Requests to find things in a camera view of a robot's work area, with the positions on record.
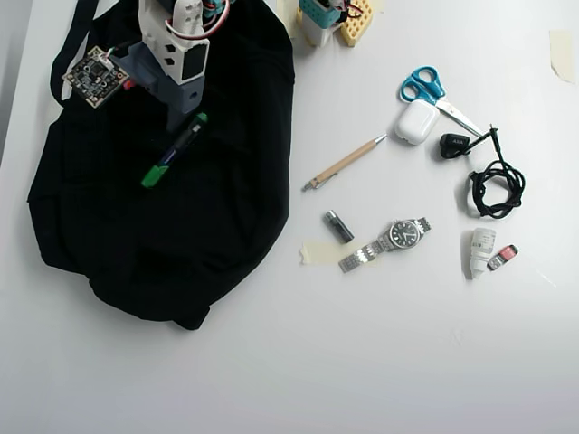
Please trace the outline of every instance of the green marker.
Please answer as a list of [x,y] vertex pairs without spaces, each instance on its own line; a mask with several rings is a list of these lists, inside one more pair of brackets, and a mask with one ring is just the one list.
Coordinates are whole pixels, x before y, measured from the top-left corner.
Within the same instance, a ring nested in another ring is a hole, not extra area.
[[145,188],[152,188],[157,185],[159,179],[161,179],[165,172],[169,170],[169,167],[173,164],[175,159],[195,141],[201,128],[207,123],[207,120],[207,115],[203,112],[197,114],[189,127],[187,127],[183,134],[177,138],[175,144],[165,152],[163,158],[161,158],[156,165],[151,167],[151,170],[148,171],[141,181],[141,185]]

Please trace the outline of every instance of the small white tube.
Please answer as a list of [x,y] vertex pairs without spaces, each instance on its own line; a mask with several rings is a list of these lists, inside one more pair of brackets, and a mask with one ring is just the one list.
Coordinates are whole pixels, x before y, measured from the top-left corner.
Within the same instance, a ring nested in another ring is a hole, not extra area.
[[472,278],[479,278],[487,269],[490,255],[495,247],[497,233],[492,229],[477,228],[470,244],[470,272]]

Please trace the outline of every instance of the airpods case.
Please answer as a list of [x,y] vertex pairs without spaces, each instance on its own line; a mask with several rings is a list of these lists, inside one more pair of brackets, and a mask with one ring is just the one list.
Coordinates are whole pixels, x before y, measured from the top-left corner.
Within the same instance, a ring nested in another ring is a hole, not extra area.
[[432,104],[415,99],[400,116],[394,130],[399,138],[420,145],[431,134],[440,115],[441,112]]

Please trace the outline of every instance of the scissors blade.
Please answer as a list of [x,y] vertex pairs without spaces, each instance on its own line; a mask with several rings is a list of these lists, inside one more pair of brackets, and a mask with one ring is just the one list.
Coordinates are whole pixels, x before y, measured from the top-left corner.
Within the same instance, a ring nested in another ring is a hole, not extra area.
[[476,137],[484,136],[484,133],[480,128],[478,128],[474,122],[472,122],[469,118],[464,116],[460,110],[454,107],[449,101],[442,98],[436,102],[436,107],[442,110],[444,113],[449,115],[451,118],[455,120],[459,125],[465,128],[467,131],[474,134]]

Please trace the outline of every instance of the yellow breadboard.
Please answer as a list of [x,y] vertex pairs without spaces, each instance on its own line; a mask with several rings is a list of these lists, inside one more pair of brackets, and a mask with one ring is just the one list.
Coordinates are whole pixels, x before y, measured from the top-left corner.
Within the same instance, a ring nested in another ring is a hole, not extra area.
[[[370,5],[369,0],[353,0],[352,5],[358,6],[362,9],[362,16],[360,18],[348,18],[345,23],[342,24],[342,37],[344,41],[353,47],[360,40],[368,28],[370,22],[372,22],[372,16],[374,15],[374,9]],[[356,11],[350,10],[351,14],[357,14]]]

